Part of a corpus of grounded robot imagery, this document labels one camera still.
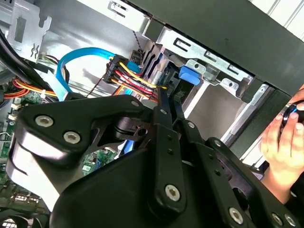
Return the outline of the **person's left hand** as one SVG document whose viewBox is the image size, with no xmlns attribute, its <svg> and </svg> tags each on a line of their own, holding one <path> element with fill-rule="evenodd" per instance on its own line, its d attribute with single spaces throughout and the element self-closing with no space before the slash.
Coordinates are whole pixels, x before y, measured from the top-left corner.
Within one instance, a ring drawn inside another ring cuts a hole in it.
<svg viewBox="0 0 304 228">
<path fill-rule="evenodd" d="M 304 125 L 298 114 L 289 115 L 281 130 L 282 115 L 278 115 L 265 129 L 261 153 L 269 163 L 262 183 L 282 203 L 291 197 L 291 187 L 304 172 Z"/>
</svg>

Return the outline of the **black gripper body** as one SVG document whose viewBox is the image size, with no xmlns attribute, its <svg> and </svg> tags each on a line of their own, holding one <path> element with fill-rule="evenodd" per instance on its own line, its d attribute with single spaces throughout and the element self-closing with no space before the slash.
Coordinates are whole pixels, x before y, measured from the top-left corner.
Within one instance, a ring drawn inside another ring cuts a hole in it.
<svg viewBox="0 0 304 228">
<path fill-rule="evenodd" d="M 70 185 L 52 228 L 211 228 L 207 190 L 177 128 L 156 124 L 139 149 Z"/>
</svg>

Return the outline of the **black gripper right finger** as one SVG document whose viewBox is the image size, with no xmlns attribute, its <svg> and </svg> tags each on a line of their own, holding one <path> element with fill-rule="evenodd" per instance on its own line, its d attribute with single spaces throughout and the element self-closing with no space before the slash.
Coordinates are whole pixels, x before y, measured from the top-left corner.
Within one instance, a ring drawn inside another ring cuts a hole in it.
<svg viewBox="0 0 304 228">
<path fill-rule="evenodd" d="M 213 228 L 299 228 L 301 223 L 219 139 L 204 141 L 172 100 L 173 127 L 181 134 L 182 155 L 207 190 L 205 207 Z"/>
</svg>

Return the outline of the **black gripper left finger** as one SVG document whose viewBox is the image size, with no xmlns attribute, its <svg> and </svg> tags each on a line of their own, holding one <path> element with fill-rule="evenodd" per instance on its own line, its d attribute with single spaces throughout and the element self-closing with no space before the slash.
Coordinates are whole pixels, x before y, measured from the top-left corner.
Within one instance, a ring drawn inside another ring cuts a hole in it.
<svg viewBox="0 0 304 228">
<path fill-rule="evenodd" d="M 126 139 L 135 142 L 132 151 L 139 149 L 154 125 L 173 126 L 171 114 L 163 89 L 152 109 L 131 95 L 25 107 L 18 114 L 9 152 L 9 176 L 39 195 L 52 214 L 64 190 L 86 177 L 81 172 L 85 155 Z"/>
</svg>

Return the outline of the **person's right hand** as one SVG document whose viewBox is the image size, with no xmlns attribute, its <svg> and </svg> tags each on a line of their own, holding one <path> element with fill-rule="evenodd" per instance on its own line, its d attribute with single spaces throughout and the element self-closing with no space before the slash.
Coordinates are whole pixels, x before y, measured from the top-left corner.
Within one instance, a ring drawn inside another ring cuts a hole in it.
<svg viewBox="0 0 304 228">
<path fill-rule="evenodd" d="M 304 99 L 304 85 L 302 85 L 299 91 L 291 98 L 289 103 L 295 103 Z"/>
</svg>

